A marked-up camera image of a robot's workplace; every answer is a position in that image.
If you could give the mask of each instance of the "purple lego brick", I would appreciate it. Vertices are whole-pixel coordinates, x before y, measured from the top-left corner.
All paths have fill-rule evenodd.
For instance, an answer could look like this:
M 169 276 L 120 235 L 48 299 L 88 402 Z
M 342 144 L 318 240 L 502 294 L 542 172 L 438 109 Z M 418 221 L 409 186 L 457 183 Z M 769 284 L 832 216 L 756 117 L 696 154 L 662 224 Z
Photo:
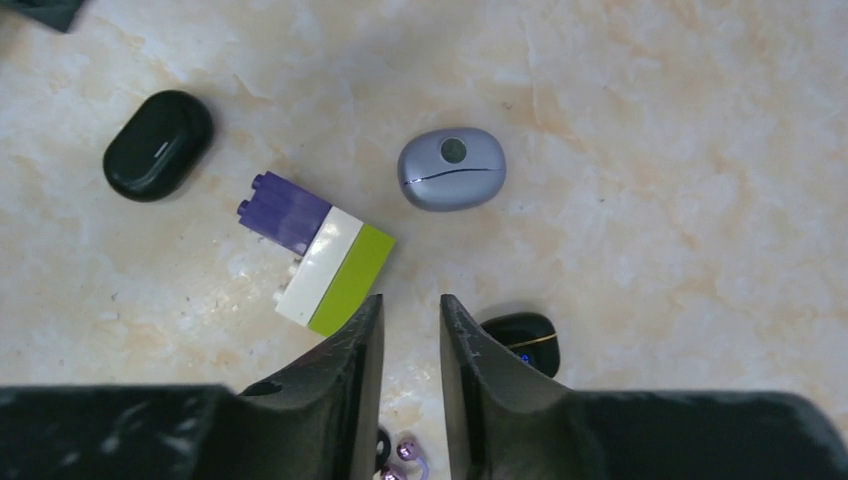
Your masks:
M 253 179 L 256 192 L 241 202 L 239 223 L 303 256 L 331 205 L 271 172 Z

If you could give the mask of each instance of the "black object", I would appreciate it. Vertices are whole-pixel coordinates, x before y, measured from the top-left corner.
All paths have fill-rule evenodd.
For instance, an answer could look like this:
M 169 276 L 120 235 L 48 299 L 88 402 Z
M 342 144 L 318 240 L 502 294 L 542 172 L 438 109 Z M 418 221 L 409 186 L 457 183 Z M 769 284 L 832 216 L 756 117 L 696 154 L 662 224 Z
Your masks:
M 551 378 L 559 371 L 556 330 L 547 317 L 513 313 L 485 321 L 480 327 L 536 370 Z
M 785 393 L 581 392 L 529 371 L 441 300 L 451 478 L 848 479 L 839 434 Z
M 382 365 L 372 296 L 240 396 L 216 385 L 0 388 L 0 478 L 370 479 Z
M 0 0 L 0 5 L 67 33 L 84 2 L 85 0 Z
M 139 202 L 175 191 L 212 142 L 215 127 L 203 103 L 168 90 L 145 100 L 103 156 L 109 185 Z
M 377 429 L 377 460 L 374 463 L 374 473 L 380 473 L 380 470 L 389 461 L 389 456 L 392 454 L 392 439 L 389 438 L 389 433 L 382 428 Z

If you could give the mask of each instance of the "round button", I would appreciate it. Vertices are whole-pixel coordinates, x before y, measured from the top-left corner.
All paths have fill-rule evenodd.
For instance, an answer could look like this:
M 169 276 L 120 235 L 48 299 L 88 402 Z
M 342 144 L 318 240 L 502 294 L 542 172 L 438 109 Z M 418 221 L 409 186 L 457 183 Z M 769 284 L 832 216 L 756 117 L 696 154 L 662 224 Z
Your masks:
M 442 142 L 442 158 L 448 163 L 459 163 L 465 160 L 465 154 L 468 153 L 465 148 L 465 142 L 451 137 Z

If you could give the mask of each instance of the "earring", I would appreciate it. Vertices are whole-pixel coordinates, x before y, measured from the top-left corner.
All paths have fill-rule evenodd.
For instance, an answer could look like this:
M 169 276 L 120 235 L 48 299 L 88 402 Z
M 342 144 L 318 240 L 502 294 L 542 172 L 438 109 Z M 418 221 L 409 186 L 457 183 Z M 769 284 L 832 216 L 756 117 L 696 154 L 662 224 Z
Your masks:
M 421 455 L 421 449 L 418 448 L 415 440 L 407 438 L 401 441 L 398 443 L 396 451 L 398 457 L 400 457 L 400 459 L 404 462 L 414 461 L 419 467 L 421 467 L 421 480 L 427 480 L 430 477 L 430 467 L 428 467 L 427 462 L 424 461 L 424 456 Z M 399 468 L 392 465 L 386 465 L 383 467 L 382 478 L 383 480 L 407 480 L 406 474 Z

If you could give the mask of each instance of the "gold stripe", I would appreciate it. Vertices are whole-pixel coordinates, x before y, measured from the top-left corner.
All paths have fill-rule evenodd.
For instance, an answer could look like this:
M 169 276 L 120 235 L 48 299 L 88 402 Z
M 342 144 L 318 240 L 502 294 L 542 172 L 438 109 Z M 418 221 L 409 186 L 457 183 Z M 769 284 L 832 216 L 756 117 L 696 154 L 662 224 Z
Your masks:
M 556 333 L 552 333 L 546 337 L 537 338 L 535 340 L 527 340 L 526 342 L 516 343 L 515 345 L 507 345 L 506 348 L 525 347 L 527 345 L 533 345 L 534 343 L 544 342 L 545 340 L 550 340 L 552 338 L 556 338 Z

